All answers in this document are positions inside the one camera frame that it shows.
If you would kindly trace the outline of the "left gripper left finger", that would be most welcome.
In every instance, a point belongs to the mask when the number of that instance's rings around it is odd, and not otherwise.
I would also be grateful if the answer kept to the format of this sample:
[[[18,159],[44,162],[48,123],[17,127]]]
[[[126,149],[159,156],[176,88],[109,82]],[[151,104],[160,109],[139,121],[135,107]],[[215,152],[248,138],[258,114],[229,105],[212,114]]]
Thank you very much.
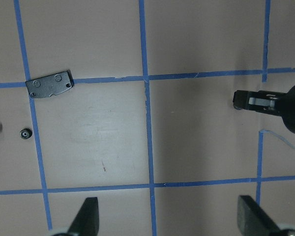
[[[68,234],[97,234],[99,232],[98,198],[86,198],[75,219],[71,223]]]

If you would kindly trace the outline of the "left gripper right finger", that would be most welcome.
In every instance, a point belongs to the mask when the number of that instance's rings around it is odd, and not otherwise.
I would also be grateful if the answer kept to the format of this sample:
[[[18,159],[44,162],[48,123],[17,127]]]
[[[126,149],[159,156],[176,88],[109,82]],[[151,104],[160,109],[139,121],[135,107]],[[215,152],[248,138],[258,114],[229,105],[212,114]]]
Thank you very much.
[[[280,228],[249,195],[237,199],[237,226],[241,234],[278,234]]]

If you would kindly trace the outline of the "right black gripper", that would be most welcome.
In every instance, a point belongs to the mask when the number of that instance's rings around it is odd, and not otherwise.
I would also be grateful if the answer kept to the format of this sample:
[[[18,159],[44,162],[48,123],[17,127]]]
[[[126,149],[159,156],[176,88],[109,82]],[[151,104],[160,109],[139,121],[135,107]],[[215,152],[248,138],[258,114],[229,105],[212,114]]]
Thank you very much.
[[[237,90],[233,96],[233,107],[279,116],[286,128],[295,134],[295,85],[287,93]]]

